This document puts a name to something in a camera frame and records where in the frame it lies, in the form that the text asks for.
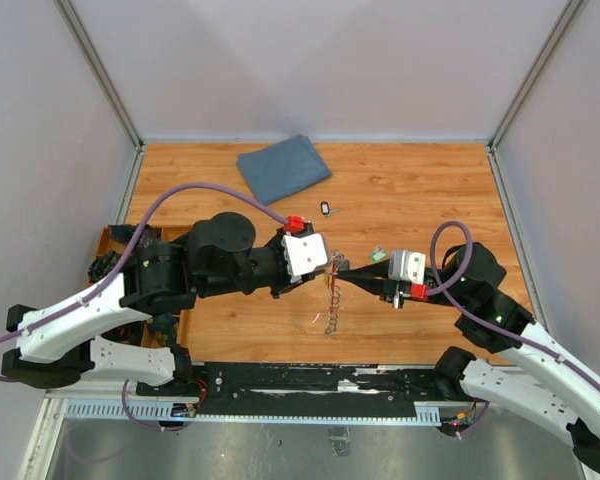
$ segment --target white wall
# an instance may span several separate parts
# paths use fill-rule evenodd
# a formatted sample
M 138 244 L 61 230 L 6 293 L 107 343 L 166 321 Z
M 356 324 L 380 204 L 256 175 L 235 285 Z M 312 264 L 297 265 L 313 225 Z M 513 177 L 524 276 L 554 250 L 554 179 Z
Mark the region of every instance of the white wall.
M 53 2 L 0 0 L 0 335 L 11 305 L 84 286 L 132 153 Z M 41 398 L 0 384 L 0 480 L 15 478 Z
M 586 4 L 499 150 L 549 327 L 600 372 L 600 0 Z
M 148 139 L 489 138 L 566 0 L 74 0 Z

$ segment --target wooden floor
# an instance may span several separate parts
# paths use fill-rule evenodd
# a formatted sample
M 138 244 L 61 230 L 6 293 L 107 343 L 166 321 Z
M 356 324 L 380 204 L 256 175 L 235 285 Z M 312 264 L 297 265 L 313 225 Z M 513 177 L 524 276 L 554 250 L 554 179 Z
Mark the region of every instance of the wooden floor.
M 149 145 L 127 221 L 139 221 L 162 192 L 180 183 L 215 182 L 249 193 L 236 167 L 236 155 L 262 146 Z M 461 220 L 507 269 L 502 289 L 530 308 L 481 145 L 321 144 L 317 150 L 333 177 L 273 204 L 279 214 L 313 221 L 329 248 L 343 252 L 353 268 L 369 263 L 376 245 L 387 251 L 428 252 L 440 223 Z M 324 218 L 323 200 L 340 211 Z M 252 207 L 204 190 L 182 192 L 167 200 L 151 223 L 191 225 L 222 211 L 247 215 L 257 229 L 257 246 L 278 228 Z M 445 234 L 439 255 L 461 242 L 459 232 Z M 329 294 L 319 279 L 280 300 L 272 300 L 262 290 L 251 296 L 198 301 L 186 346 L 193 359 L 207 361 L 431 364 L 450 345 L 487 357 L 453 327 L 458 313 L 451 308 L 407 302 L 403 310 L 394 310 L 352 285 L 342 283 L 341 288 L 335 335 L 324 334 Z

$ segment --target blue cloth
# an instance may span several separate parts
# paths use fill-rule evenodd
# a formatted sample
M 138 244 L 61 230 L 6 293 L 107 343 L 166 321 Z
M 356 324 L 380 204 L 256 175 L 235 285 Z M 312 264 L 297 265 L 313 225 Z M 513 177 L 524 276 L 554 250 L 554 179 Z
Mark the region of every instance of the blue cloth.
M 273 202 L 298 193 L 331 176 L 304 135 L 296 135 L 257 152 L 238 155 L 238 168 L 260 203 Z

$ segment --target small white object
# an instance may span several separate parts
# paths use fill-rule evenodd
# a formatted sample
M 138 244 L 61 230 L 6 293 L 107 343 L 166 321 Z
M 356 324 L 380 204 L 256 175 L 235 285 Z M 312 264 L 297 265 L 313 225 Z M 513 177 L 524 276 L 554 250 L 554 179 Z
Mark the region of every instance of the small white object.
M 300 277 L 329 265 L 329 252 L 319 233 L 304 237 L 285 235 L 282 237 L 282 247 L 291 277 Z
M 329 204 L 327 202 L 322 202 L 320 203 L 320 211 L 322 212 L 322 214 L 325 217 L 330 217 L 331 215 L 333 215 L 334 213 L 337 213 L 340 211 L 339 208 L 331 208 L 329 207 Z

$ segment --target red connector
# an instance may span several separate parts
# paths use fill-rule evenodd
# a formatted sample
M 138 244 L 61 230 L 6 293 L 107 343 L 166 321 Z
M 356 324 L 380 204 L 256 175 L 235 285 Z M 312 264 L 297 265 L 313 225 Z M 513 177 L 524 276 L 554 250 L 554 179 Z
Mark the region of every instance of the red connector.
M 289 220 L 289 222 L 282 227 L 285 232 L 300 233 L 304 230 L 304 219 L 302 217 L 289 215 L 287 220 Z
M 427 294 L 427 286 L 422 285 L 421 283 L 412 283 L 409 294 L 411 297 L 422 301 L 426 301 L 427 298 L 429 298 L 429 295 Z

